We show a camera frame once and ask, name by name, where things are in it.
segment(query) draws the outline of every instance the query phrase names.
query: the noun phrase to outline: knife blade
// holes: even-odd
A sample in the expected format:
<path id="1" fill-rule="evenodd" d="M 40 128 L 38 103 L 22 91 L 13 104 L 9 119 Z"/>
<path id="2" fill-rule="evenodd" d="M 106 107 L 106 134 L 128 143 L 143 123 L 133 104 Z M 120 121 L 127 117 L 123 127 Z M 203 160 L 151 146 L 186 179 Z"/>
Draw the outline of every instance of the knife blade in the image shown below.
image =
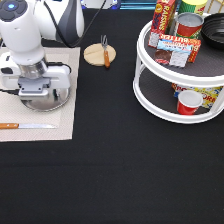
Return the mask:
<path id="1" fill-rule="evenodd" d="M 0 129 L 52 129 L 57 128 L 51 124 L 17 124 L 17 123 L 0 123 Z"/>

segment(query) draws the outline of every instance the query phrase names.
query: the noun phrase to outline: cardboard box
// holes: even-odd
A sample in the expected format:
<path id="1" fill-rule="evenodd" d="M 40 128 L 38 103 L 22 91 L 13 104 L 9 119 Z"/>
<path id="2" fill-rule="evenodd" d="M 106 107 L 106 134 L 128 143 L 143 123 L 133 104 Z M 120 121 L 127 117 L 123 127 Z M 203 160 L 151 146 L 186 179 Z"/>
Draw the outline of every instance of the cardboard box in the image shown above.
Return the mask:
<path id="1" fill-rule="evenodd" d="M 197 56 L 200 46 L 201 46 L 200 40 L 170 36 L 170 35 L 165 35 L 165 34 L 161 34 L 160 39 L 192 45 L 193 46 L 192 52 L 188 58 L 188 62 L 195 62 L 196 56 Z"/>
<path id="2" fill-rule="evenodd" d="M 156 48 L 160 34 L 169 34 L 177 2 L 177 0 L 157 1 L 148 42 L 149 46 Z"/>
<path id="3" fill-rule="evenodd" d="M 216 101 L 219 93 L 221 92 L 223 86 L 211 87 L 211 88 L 198 88 L 198 87 L 187 87 L 172 83 L 172 88 L 174 88 L 174 97 L 178 97 L 179 93 L 184 90 L 194 90 L 199 92 L 203 96 L 202 107 L 211 109 L 214 102 Z"/>

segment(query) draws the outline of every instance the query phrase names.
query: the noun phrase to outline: black tablecloth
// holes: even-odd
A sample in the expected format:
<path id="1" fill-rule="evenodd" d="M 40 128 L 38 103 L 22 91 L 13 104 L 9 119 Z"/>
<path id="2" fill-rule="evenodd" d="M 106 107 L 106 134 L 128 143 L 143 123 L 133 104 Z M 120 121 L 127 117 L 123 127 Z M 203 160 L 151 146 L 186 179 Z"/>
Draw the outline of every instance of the black tablecloth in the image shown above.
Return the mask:
<path id="1" fill-rule="evenodd" d="M 0 143 L 0 223 L 224 222 L 224 113 L 175 124 L 135 98 L 136 42 L 152 15 L 96 19 L 81 44 L 72 140 Z M 83 59 L 101 34 L 117 51 L 109 70 Z"/>

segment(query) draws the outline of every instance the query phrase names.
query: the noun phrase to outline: red plastic cup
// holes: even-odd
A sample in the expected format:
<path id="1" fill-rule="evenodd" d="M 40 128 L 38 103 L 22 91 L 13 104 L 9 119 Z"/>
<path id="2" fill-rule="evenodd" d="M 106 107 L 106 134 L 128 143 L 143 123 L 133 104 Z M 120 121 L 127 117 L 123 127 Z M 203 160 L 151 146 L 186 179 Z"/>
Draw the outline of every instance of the red plastic cup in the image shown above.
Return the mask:
<path id="1" fill-rule="evenodd" d="M 193 115 L 203 103 L 203 96 L 193 90 L 184 90 L 178 95 L 177 111 L 182 115 Z"/>

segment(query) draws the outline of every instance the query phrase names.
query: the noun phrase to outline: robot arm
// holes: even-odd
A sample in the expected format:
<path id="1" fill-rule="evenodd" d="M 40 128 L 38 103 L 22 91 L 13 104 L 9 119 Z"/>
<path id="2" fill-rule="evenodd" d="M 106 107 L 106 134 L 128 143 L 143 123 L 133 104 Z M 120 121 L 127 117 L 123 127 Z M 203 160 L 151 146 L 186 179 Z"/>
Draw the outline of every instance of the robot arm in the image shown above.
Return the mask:
<path id="1" fill-rule="evenodd" d="M 36 107 L 37 110 L 44 110 L 43 105 L 47 105 L 46 110 L 58 107 L 51 105 L 51 100 L 43 98 L 51 95 L 55 101 L 55 90 L 60 90 L 57 93 L 61 92 L 61 95 L 68 93 L 71 71 L 62 63 L 46 62 L 41 38 L 74 47 L 85 35 L 83 33 L 84 18 L 80 0 L 2 0 L 0 34 L 9 49 L 0 57 L 2 84 L 8 89 L 20 88 L 20 99 L 27 99 L 29 104 L 33 102 L 31 109 Z M 38 105 L 42 106 L 37 106 L 36 97 L 41 98 Z"/>
<path id="2" fill-rule="evenodd" d="M 65 41 L 73 45 L 84 32 L 84 18 L 79 0 L 42 0 L 35 6 L 34 16 L 43 38 L 62 42 L 55 24 L 52 21 L 50 9 Z"/>
<path id="3" fill-rule="evenodd" d="M 47 1 L 64 39 L 76 42 L 84 31 L 79 0 Z M 41 36 L 60 41 L 44 0 L 3 0 L 0 2 L 0 33 L 18 65 L 33 65 L 44 58 Z"/>

